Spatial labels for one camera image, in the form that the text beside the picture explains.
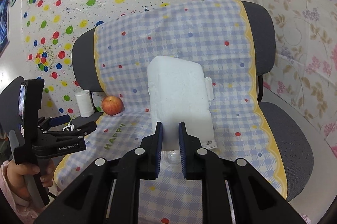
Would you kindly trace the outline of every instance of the white foam box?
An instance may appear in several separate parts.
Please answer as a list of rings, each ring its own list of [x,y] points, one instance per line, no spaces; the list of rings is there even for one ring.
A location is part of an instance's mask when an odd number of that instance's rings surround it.
[[[185,122],[189,135],[201,143],[214,138],[208,95],[200,64],[157,56],[148,66],[152,131],[163,123],[163,151],[179,149],[178,126]]]

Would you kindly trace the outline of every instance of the red apple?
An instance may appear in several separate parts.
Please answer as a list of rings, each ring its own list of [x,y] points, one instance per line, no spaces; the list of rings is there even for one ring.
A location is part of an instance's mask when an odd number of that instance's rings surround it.
[[[116,115],[122,111],[123,102],[115,96],[107,96],[102,101],[102,109],[110,116]]]

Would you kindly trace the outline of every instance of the green balloon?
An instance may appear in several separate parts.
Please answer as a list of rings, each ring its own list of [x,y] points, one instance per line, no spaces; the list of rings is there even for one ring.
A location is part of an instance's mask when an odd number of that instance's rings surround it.
[[[43,21],[41,24],[41,28],[45,28],[46,25],[47,25],[47,21]]]
[[[65,33],[67,33],[68,35],[71,34],[74,31],[74,28],[72,26],[67,27],[67,29],[65,30]]]
[[[88,6],[93,6],[95,4],[96,0],[88,0],[87,5]]]

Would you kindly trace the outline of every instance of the silver screw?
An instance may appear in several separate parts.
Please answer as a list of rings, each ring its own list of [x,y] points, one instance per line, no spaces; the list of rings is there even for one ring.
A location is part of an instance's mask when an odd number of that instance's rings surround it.
[[[104,165],[104,164],[105,164],[104,158],[98,158],[98,159],[96,159],[96,160],[95,160],[95,164],[96,164],[97,166],[102,166],[102,165]]]
[[[237,161],[236,161],[236,164],[241,166],[241,167],[244,167],[247,165],[247,161],[243,158],[239,158]]]
[[[199,148],[197,150],[197,153],[204,156],[205,154],[207,154],[207,150],[205,148]]]
[[[142,155],[142,154],[145,153],[145,149],[139,147],[139,148],[137,148],[136,150],[134,150],[134,153],[135,153],[136,155]]]

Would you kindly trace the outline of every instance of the floral curtain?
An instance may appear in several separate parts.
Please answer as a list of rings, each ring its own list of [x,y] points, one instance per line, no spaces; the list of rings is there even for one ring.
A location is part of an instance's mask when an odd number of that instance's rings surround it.
[[[264,86],[321,133],[337,157],[337,0],[243,0],[273,19],[276,59]]]

